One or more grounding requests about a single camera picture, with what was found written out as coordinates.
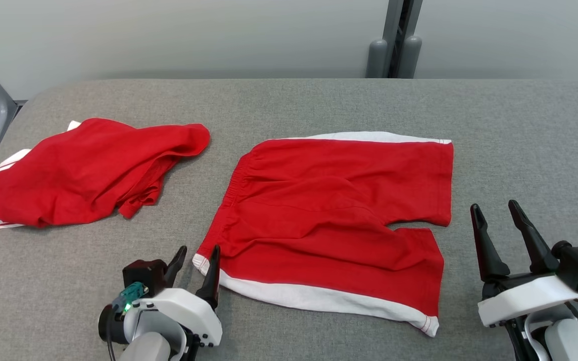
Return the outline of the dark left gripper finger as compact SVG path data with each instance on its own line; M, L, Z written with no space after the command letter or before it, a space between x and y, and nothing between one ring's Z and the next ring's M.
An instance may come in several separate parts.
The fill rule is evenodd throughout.
M175 253L170 263L168 263L167 269L165 270L164 273L164 281L166 288L174 287L174 281L177 277L177 274L184 265L187 250L188 248L186 247L186 245L181 246Z
M210 258L200 263L199 270L206 269L206 272L202 286L195 292L195 295L206 301L212 310L216 310L219 304L220 256L220 246L215 245Z

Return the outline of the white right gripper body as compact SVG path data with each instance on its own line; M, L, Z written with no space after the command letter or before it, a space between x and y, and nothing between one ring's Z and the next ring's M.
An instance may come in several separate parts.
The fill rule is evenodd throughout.
M516 360L578 360L578 292L540 277L478 304L484 326L504 327Z

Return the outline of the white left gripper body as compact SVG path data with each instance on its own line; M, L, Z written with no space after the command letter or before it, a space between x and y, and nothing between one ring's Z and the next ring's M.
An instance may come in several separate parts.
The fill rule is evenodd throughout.
M98 334L111 360L195 360L201 348L220 345L223 328L187 290L166 288L152 298L124 290L101 311Z

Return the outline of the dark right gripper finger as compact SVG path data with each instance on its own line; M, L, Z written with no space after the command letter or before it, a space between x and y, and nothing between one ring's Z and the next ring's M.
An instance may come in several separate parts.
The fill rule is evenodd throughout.
M488 234L488 222L478 204L471 205L470 215L481 281L490 282L504 279L511 274L511 271L507 264L501 260L491 241Z
M559 267L558 259L553 256L540 232L532 224L520 204L516 200L509 200L508 208L515 227L521 232L524 240L530 258L530 272L533 274L555 272Z

